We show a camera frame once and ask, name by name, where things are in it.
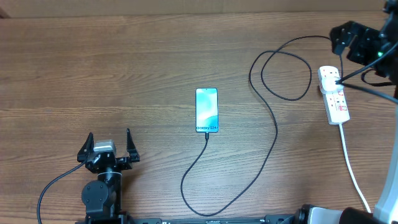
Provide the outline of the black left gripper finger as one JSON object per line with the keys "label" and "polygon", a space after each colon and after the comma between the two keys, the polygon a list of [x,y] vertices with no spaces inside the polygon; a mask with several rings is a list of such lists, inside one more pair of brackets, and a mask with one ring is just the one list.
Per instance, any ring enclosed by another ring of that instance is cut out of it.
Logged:
{"label": "black left gripper finger", "polygon": [[140,155],[135,147],[135,144],[132,140],[132,135],[131,131],[129,128],[126,129],[126,150],[129,153],[129,160],[131,162],[139,162],[140,161]]}
{"label": "black left gripper finger", "polygon": [[93,152],[93,147],[94,147],[93,133],[89,133],[84,145],[78,151],[77,161],[84,162],[85,160],[87,160],[89,155]]}

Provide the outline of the Samsung Galaxy smartphone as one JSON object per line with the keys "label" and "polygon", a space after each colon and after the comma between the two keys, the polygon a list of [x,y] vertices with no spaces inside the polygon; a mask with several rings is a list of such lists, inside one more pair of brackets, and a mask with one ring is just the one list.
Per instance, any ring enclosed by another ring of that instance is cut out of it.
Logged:
{"label": "Samsung Galaxy smartphone", "polygon": [[218,132],[218,90],[216,88],[196,89],[195,117],[195,126],[198,133]]}

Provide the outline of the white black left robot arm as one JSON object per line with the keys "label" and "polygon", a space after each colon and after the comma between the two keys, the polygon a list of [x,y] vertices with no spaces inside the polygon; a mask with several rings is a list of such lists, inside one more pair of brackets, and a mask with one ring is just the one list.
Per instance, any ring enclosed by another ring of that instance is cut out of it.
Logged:
{"label": "white black left robot arm", "polygon": [[126,157],[117,157],[114,141],[96,142],[93,133],[89,133],[79,150],[77,161],[97,175],[81,192],[86,208],[85,223],[134,223],[132,216],[122,211],[122,171],[132,169],[132,164],[140,161],[129,129],[126,130],[126,151]]}

